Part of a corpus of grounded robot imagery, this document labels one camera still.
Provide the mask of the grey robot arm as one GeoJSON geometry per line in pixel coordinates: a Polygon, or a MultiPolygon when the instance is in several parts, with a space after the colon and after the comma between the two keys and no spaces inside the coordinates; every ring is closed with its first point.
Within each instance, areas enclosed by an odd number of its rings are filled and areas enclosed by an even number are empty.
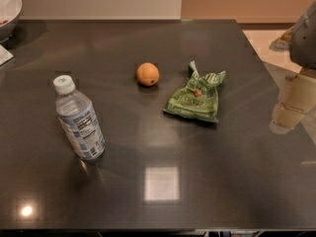
{"type": "Polygon", "coordinates": [[[301,70],[286,76],[279,88],[270,123],[276,134],[293,130],[316,106],[316,1],[291,28],[288,48],[290,60],[301,70]]]}

